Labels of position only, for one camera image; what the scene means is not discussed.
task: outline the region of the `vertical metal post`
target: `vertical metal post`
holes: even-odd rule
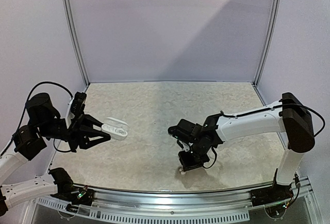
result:
[[[76,33],[73,18],[72,18],[70,0],[63,0],[63,4],[64,4],[65,16],[67,17],[68,28],[69,28],[69,32],[70,32],[70,36],[71,36],[71,40],[72,40],[73,49],[74,49],[74,52],[76,55],[76,59],[78,62],[81,76],[83,77],[82,80],[84,81],[85,85],[88,86],[90,84],[90,81],[88,79],[87,70],[86,70],[85,63],[82,58],[83,56],[81,55],[81,50],[80,50],[79,43],[78,43],[77,33]]]
[[[256,74],[254,76],[254,80],[253,80],[253,85],[256,86],[256,87],[260,83],[262,71],[263,71],[263,68],[265,66],[267,54],[268,54],[269,47],[270,47],[270,44],[271,44],[271,40],[272,40],[272,36],[273,36],[273,32],[274,32],[274,27],[275,27],[277,11],[278,11],[278,6],[279,6],[279,0],[273,0],[266,40],[265,40],[265,44],[263,45],[262,56],[260,58],[259,66],[257,68],[257,72],[256,72]]]

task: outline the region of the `perforated rail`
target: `perforated rail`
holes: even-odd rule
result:
[[[43,206],[47,206],[51,209],[58,210],[67,214],[82,216],[84,218],[100,220],[103,222],[109,223],[118,223],[118,224],[217,224],[217,223],[238,223],[243,221],[249,221],[249,212],[248,211],[239,211],[235,213],[229,214],[219,214],[219,215],[211,215],[211,216],[141,216],[132,214],[119,214],[112,213],[110,210],[99,209],[93,207],[85,207],[90,208],[89,212],[86,213],[84,211],[84,215],[73,214],[67,212],[65,207],[67,202],[41,197],[37,200],[37,203]]]

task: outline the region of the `white wall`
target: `white wall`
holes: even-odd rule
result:
[[[310,178],[324,223],[330,223],[330,0],[280,0],[259,90],[266,102],[291,91],[328,122],[301,172]],[[314,117],[315,131],[320,126]]]
[[[272,0],[71,0],[91,82],[251,82]]]
[[[40,81],[55,81],[73,94],[84,90],[72,49],[62,0],[1,0],[0,10],[0,147],[17,128],[31,88]],[[69,96],[55,86],[40,87],[50,93],[61,114]],[[54,153],[49,141],[33,161],[22,166],[6,183],[44,174]],[[20,223],[23,205],[0,217],[0,223]]]

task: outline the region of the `beige table surface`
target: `beige table surface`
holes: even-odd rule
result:
[[[249,83],[103,83],[87,90],[85,113],[99,121],[126,121],[129,135],[77,153],[57,152],[51,168],[63,167],[75,183],[143,191],[194,191],[271,181],[283,146],[276,133],[253,135],[217,148],[211,169],[178,172],[180,147],[167,133],[181,118],[203,124],[209,115],[262,106]],[[61,142],[60,149],[68,144]],[[211,162],[214,158],[209,153]]]

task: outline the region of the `back wall panel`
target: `back wall panel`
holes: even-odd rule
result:
[[[91,82],[251,82],[273,0],[71,0]]]

